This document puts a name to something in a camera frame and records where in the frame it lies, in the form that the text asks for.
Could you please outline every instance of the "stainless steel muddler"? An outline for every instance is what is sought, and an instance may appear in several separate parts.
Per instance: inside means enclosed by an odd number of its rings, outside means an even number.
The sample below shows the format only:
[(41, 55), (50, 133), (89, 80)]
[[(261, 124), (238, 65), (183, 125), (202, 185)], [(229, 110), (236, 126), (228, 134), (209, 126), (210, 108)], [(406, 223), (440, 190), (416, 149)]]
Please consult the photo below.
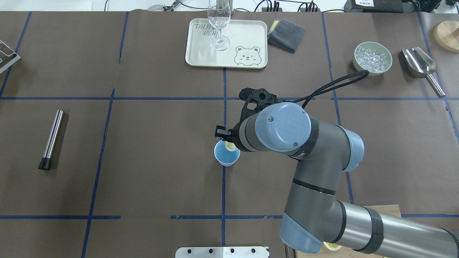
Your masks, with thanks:
[(51, 169), (51, 156), (53, 155), (54, 144), (56, 143), (57, 133), (59, 132), (59, 127), (61, 126), (62, 117), (64, 116), (63, 110), (58, 110), (56, 116), (54, 117), (53, 126), (51, 127), (50, 136), (48, 138), (48, 143), (46, 144), (45, 153), (41, 159), (38, 169), (41, 170), (50, 170)]

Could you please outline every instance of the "blue paper cup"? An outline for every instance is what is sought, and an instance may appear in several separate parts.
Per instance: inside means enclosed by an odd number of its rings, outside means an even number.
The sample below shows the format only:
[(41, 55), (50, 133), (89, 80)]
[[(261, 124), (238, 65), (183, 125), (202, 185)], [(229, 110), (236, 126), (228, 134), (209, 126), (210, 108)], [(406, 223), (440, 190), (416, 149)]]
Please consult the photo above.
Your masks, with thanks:
[(215, 145), (213, 154), (215, 155), (217, 161), (222, 164), (222, 166), (229, 167), (237, 161), (241, 155), (241, 151), (228, 151), (225, 148), (225, 142), (221, 140)]

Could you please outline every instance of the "glass base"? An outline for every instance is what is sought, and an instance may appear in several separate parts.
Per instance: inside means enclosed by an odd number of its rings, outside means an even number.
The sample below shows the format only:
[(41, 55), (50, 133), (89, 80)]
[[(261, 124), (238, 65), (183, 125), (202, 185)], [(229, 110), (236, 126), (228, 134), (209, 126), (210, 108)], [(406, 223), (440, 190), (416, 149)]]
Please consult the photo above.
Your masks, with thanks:
[(216, 36), (212, 39), (212, 47), (217, 51), (225, 50), (228, 48), (229, 45), (230, 40), (225, 36), (222, 36), (221, 39), (220, 36)]

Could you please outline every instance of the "blue tape line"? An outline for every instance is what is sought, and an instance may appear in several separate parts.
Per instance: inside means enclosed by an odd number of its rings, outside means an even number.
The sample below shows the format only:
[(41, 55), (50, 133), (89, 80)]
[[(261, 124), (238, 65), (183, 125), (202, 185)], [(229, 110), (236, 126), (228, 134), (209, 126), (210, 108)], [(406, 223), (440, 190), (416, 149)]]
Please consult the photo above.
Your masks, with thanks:
[(128, 25), (128, 17), (129, 17), (129, 12), (126, 12), (126, 18), (124, 19), (124, 28), (123, 28), (123, 35), (121, 36), (121, 44), (119, 46), (119, 57), (118, 57), (118, 63), (121, 63), (121, 55), (123, 53), (123, 45), (124, 45), (124, 37), (126, 35), (126, 27)]
[[(330, 49), (328, 46), (328, 37), (327, 37), (327, 28), (325, 25), (325, 16), (324, 13), (320, 13), (322, 16), (322, 26), (324, 28), (324, 38), (325, 38), (325, 47), (327, 49), (327, 59), (328, 59), (328, 68), (330, 70), (330, 79), (333, 81), (333, 74), (331, 72), (331, 57), (330, 57)], [(335, 111), (336, 111), (336, 119), (338, 121), (338, 125), (341, 126), (341, 116), (340, 116), (340, 111), (339, 111), (339, 106), (338, 106), (338, 96), (336, 94), (336, 90), (333, 90), (333, 101), (335, 102)], [(352, 194), (352, 185), (351, 185), (351, 177), (349, 175), (349, 172), (346, 172), (346, 177), (347, 177), (347, 191), (349, 192), (349, 201), (351, 204), (354, 204), (354, 197)]]
[[(222, 219), (220, 215), (179, 215), (171, 219)], [(227, 219), (282, 219), (282, 215), (225, 215)]]
[(223, 126), (226, 127), (226, 68), (223, 68)]
[(88, 216), (0, 215), (0, 219), (88, 219)]
[(459, 214), (402, 214), (402, 218), (459, 218)]
[(221, 97), (115, 97), (116, 101), (221, 101)]
[(81, 258), (84, 258), (86, 255), (86, 247), (88, 245), (89, 232), (91, 229), (91, 217), (94, 211), (95, 196), (97, 194), (97, 186), (99, 184), (99, 176), (101, 174), (102, 158), (104, 156), (105, 142), (107, 139), (107, 131), (108, 131), (108, 123), (110, 122), (110, 115), (112, 113), (114, 95), (115, 95), (115, 89), (112, 90), (112, 96), (110, 97), (110, 104), (108, 106), (107, 119), (105, 121), (104, 137), (102, 138), (101, 153), (99, 155), (99, 163), (97, 164), (97, 172), (95, 174), (94, 189), (92, 191), (91, 206), (89, 209), (89, 218), (88, 218), (88, 223), (86, 225), (86, 234), (84, 235), (83, 251), (81, 252)]
[[(89, 216), (66, 215), (0, 215), (0, 219), (88, 219)], [(121, 216), (92, 216), (92, 219), (121, 219)]]
[(282, 219), (282, 215), (227, 215), (226, 219)]
[(121, 216), (92, 216), (91, 219), (121, 219)]
[(83, 250), (81, 252), (81, 258), (86, 256), (86, 247), (88, 246), (88, 238), (89, 238), (89, 231), (91, 229), (91, 219), (88, 219), (88, 223), (86, 224), (86, 233), (84, 234), (84, 243), (83, 243)]
[[(26, 33), (27, 25), (28, 25), (31, 15), (32, 15), (32, 12), (30, 11), (29, 14), (27, 15), (27, 20), (26, 20), (26, 23), (24, 24), (24, 28), (22, 28), (22, 33), (21, 33), (21, 36), (19, 37), (19, 41), (17, 42), (16, 49), (14, 50), (16, 53), (18, 52), (19, 46), (21, 45), (22, 39), (24, 38), (24, 34)], [(10, 68), (8, 68), (8, 71), (6, 72), (5, 80), (3, 80), (3, 85), (0, 90), (0, 97), (2, 97), (3, 91), (5, 91), (6, 82), (8, 81), (12, 68), (13, 66), (10, 66)]]
[(351, 174), (349, 174), (349, 172), (346, 172), (346, 178), (347, 178), (347, 191), (349, 192), (349, 202), (351, 204), (354, 204), (354, 196), (352, 194)]
[(77, 101), (107, 101), (109, 97), (1, 97), (1, 100), (77, 100)]
[(337, 100), (337, 101), (442, 101), (443, 99), (439, 99), (439, 98), (332, 98), (332, 100)]
[(171, 216), (171, 219), (222, 219), (221, 215), (180, 215)]
[(225, 220), (226, 220), (226, 167), (222, 166), (222, 246), (226, 245)]
[[(418, 12), (418, 20), (419, 20), (419, 26), (421, 27), (422, 37), (424, 38), (425, 47), (427, 48), (427, 52), (429, 53), (429, 55), (432, 57), (432, 53), (430, 51), (429, 43), (427, 42), (427, 37), (425, 36), (424, 25), (422, 24), (422, 19), (421, 19), (421, 13), (420, 12)], [(437, 80), (438, 80), (438, 84), (440, 85), (440, 88), (443, 89), (442, 80), (440, 79), (440, 75), (438, 75), (438, 72), (436, 72), (436, 71), (435, 71), (435, 75), (437, 76)], [(446, 110), (447, 110), (448, 115), (449, 115), (449, 121), (451, 122), (454, 134), (456, 135), (456, 140), (459, 143), (458, 129), (457, 129), (456, 123), (454, 121), (453, 114), (451, 113), (451, 109), (449, 108), (449, 103), (448, 103), (447, 99), (445, 99), (445, 98), (443, 98), (443, 101), (445, 102)]]
[[(321, 12), (320, 14), (322, 16), (322, 27), (324, 29), (325, 47), (327, 49), (327, 60), (328, 60), (328, 69), (330, 73), (330, 80), (333, 81), (334, 79), (333, 79), (333, 74), (331, 72), (331, 57), (330, 57), (330, 49), (328, 46), (327, 28), (325, 26), (325, 16), (323, 12)], [(338, 100), (336, 99), (337, 99), (336, 90), (333, 90), (333, 101), (335, 102), (336, 119), (338, 121), (338, 125), (341, 125), (341, 117), (340, 117), (340, 111), (338, 107)]]
[[(297, 100), (299, 98), (281, 98), (283, 100)], [(109, 101), (110, 97), (0, 97), (0, 100), (90, 100)], [(222, 97), (114, 97), (116, 101), (222, 101)], [(240, 101), (239, 98), (226, 98), (227, 101)], [(459, 98), (448, 100), (459, 101)]]

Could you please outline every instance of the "gray cloth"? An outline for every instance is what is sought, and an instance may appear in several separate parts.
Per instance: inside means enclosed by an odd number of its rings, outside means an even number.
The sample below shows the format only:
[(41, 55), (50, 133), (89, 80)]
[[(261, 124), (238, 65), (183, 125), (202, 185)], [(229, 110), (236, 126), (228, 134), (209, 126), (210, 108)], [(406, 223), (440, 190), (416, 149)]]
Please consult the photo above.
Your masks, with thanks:
[(268, 43), (295, 53), (303, 34), (304, 27), (286, 20), (280, 20), (274, 30), (268, 34)]

